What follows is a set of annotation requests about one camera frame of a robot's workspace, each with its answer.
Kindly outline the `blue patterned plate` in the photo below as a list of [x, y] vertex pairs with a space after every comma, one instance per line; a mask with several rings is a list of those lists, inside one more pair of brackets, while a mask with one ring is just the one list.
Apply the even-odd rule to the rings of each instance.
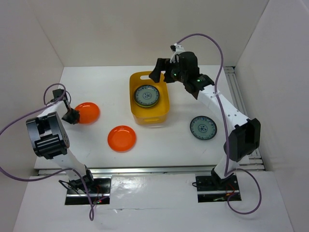
[[190, 132], [199, 140], [207, 141], [217, 134], [216, 123], [207, 116], [194, 117], [189, 125]]
[[149, 97], [160, 97], [159, 90], [152, 85], [142, 85], [139, 86], [133, 93], [134, 96], [143, 96], [146, 98], [146, 96]]

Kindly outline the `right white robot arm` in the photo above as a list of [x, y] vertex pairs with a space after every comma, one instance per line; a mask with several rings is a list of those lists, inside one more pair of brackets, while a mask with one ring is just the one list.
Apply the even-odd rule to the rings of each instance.
[[211, 185], [222, 189], [236, 171], [243, 157], [253, 153], [260, 145], [261, 123], [241, 113], [219, 91], [216, 82], [201, 74], [197, 57], [193, 52], [181, 52], [173, 59], [158, 58], [149, 78], [160, 81], [164, 72], [164, 82], [181, 82], [185, 90], [208, 107], [224, 123], [224, 156], [211, 171]]

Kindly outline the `orange plate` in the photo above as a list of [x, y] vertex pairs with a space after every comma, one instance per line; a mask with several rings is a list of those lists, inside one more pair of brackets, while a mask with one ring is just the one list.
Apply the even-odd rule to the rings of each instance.
[[113, 128], [107, 137], [109, 147], [116, 152], [127, 152], [133, 148], [137, 140], [135, 131], [126, 125]]
[[75, 108], [79, 112], [80, 124], [91, 124], [98, 120], [100, 116], [99, 107], [93, 102], [83, 102], [77, 105]]

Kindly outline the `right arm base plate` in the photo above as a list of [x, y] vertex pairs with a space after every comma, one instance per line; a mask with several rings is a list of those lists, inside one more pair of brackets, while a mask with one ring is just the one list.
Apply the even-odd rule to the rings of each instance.
[[192, 186], [197, 190], [197, 200], [199, 203], [216, 203], [230, 201], [241, 201], [238, 179], [232, 175], [227, 181], [215, 185], [211, 176], [196, 176], [196, 181]]

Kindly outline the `black plate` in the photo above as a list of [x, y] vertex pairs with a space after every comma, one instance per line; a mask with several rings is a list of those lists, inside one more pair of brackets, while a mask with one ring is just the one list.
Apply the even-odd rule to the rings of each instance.
[[137, 96], [137, 97], [134, 96], [133, 99], [138, 106], [143, 107], [143, 108], [153, 107], [159, 102], [159, 97], [146, 96], [145, 98], [143, 96]]

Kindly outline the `green plate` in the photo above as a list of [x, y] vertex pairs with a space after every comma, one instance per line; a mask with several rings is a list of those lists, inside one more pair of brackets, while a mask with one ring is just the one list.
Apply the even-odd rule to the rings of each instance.
[[145, 109], [148, 109], [148, 108], [151, 108], [151, 107], [154, 107], [157, 105], [157, 103], [154, 103], [154, 104], [151, 104], [151, 105], [143, 105], [143, 104], [139, 104], [139, 103], [135, 103], [138, 107], [141, 107], [141, 108], [145, 108]]

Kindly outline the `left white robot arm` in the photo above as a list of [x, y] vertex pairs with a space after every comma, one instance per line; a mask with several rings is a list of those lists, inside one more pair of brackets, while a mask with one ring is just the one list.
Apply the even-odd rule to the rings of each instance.
[[64, 169], [72, 189], [89, 193], [95, 188], [95, 180], [70, 151], [69, 136], [62, 123], [77, 124], [79, 116], [67, 100], [52, 100], [42, 113], [26, 121], [26, 127], [34, 153]]

